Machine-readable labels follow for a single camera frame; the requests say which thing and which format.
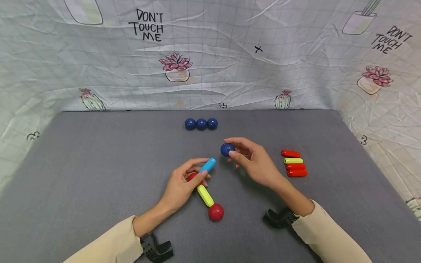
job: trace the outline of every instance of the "yellow magnetic stick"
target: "yellow magnetic stick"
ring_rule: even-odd
[[[197,191],[199,192],[200,197],[203,199],[203,201],[205,201],[205,204],[208,207],[213,206],[214,204],[213,199],[211,198],[211,195],[208,193],[208,191],[203,185],[199,185],[197,187]]]
[[[301,158],[285,158],[284,159],[284,163],[285,164],[289,164],[289,163],[303,163],[303,159],[301,159]]]

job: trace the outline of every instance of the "blue ball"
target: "blue ball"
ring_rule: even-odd
[[[202,119],[202,118],[198,119],[196,121],[196,128],[198,130],[205,130],[206,129],[206,120]]]
[[[221,154],[224,155],[225,157],[229,157],[228,155],[229,151],[235,151],[234,145],[230,143],[224,143],[221,146]]]
[[[187,130],[194,130],[196,127],[196,121],[193,118],[188,118],[185,122],[184,125],[186,126]]]
[[[208,129],[214,130],[218,127],[218,121],[215,118],[208,119]]]

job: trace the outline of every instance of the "row of blue balls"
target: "row of blue balls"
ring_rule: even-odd
[[[186,126],[187,130],[194,130],[197,128],[198,130],[206,130],[206,126],[209,130],[214,130],[216,127],[218,127],[218,121],[215,118],[210,118],[208,121],[205,119],[198,119],[195,121],[193,118],[188,118],[184,125]]]

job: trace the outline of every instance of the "white patterned fabric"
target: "white patterned fabric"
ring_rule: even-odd
[[[335,109],[420,217],[420,17],[416,0],[4,1],[0,189],[61,111]]]

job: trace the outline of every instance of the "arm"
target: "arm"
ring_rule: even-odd
[[[168,181],[161,200],[145,213],[134,215],[121,221],[102,236],[79,250],[64,263],[133,263],[143,253],[140,237],[150,233],[173,213],[178,211],[188,200],[193,190],[210,178],[207,171],[200,173],[187,182],[193,172],[200,167],[196,164],[208,159],[191,159],[175,169]]]
[[[324,263],[371,263],[362,248],[316,202],[298,191],[275,167],[264,148],[246,138],[228,138],[235,151],[229,162],[245,168],[249,176],[274,190],[299,219],[292,224],[295,232],[319,255]]]

